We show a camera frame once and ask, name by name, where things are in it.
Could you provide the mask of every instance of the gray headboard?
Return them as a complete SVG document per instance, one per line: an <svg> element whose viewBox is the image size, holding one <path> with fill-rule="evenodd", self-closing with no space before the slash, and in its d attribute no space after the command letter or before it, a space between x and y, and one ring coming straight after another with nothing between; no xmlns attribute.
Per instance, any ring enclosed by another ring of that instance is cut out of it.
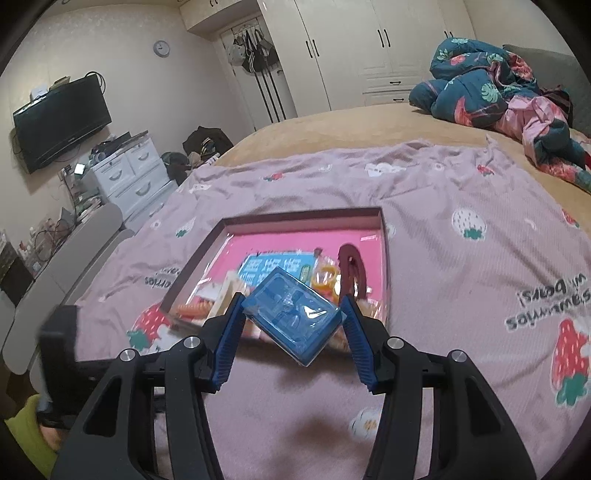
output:
<svg viewBox="0 0 591 480"><path fill-rule="evenodd" d="M573 102L573 128L591 137L591 83L577 59L571 55L536 48L503 45L517 53L534 71L542 88L562 85Z"/></svg>

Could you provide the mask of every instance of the cable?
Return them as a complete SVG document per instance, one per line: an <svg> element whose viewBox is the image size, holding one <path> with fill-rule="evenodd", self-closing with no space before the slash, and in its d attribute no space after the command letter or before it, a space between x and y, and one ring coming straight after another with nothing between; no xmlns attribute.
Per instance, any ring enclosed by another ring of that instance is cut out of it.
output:
<svg viewBox="0 0 591 480"><path fill-rule="evenodd" d="M15 144L14 144L14 141L15 141L16 139L17 139L17 131L15 130L15 131L14 131L14 133L12 134L12 137L11 137L10 143L11 143L11 147L12 147L12 153L14 153L16 156L19 156L19 155L22 153L22 148L21 148L21 149L20 149L18 152L16 152L16 151L14 150L14 145L15 145Z"/></svg>
<svg viewBox="0 0 591 480"><path fill-rule="evenodd" d="M107 90L107 82L105 80L105 77L103 77L99 72L95 72L94 70L88 72L86 75L84 75L84 77L88 77L90 75L96 75L99 78L100 91L104 95Z"/></svg>
<svg viewBox="0 0 591 480"><path fill-rule="evenodd" d="M68 191L68 195L70 197L70 200L72 201L72 208L74 210L74 224L70 226L67 224L67 222L63 218L60 218L57 221L56 226L53 229L40 230L35 234L35 237L33 238L33 253L40 263L47 263L47 262L51 261L51 259L54 257L54 255L57 253L57 251L62 246L62 244L72 234L72 232L74 231L74 229L76 228L76 225L78 223L78 214L76 212L76 203L74 202L74 196L72 195L72 191L70 190L70 186L68 185L68 182L66 181L66 178L64 176L61 176L58 173L57 177L66 186L66 190ZM48 237L49 237L49 239L51 241L51 247L49 249L49 254L48 254L47 258L45 258L41 254L41 251L43 250L42 249L43 241L39 242L39 240L38 240L39 235L41 235L41 234L44 235L45 240L48 240Z"/></svg>

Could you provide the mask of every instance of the pink clothing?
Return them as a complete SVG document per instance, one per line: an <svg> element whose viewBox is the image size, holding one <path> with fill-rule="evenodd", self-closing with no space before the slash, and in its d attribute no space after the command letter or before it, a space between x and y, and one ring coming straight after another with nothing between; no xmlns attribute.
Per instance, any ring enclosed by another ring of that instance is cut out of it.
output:
<svg viewBox="0 0 591 480"><path fill-rule="evenodd" d="M525 156L535 161L534 140L548 133L554 120L566 124L560 107L546 97L534 98L515 95L505 115L495 124L495 130L523 143Z"/></svg>

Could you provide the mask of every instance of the tan bed cover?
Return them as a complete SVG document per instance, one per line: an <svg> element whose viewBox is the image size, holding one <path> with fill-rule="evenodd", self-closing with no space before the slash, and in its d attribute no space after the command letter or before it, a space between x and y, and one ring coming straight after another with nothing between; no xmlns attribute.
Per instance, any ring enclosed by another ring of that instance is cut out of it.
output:
<svg viewBox="0 0 591 480"><path fill-rule="evenodd" d="M500 147L591 235L591 195L536 170L525 157L520 143L496 132L436 120L407 103L326 112L270 125L246 137L217 164L238 166L331 148L395 145L417 138L438 145L483 147L487 135L496 139Z"/></svg>

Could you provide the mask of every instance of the orange toy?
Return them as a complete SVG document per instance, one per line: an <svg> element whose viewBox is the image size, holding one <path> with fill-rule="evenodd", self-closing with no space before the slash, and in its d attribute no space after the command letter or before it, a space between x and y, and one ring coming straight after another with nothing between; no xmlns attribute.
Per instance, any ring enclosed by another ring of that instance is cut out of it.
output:
<svg viewBox="0 0 591 480"><path fill-rule="evenodd" d="M198 303L190 303L189 305L176 305L174 310L180 317L202 320L207 318L212 307L213 302L211 300L200 300Z"/></svg>

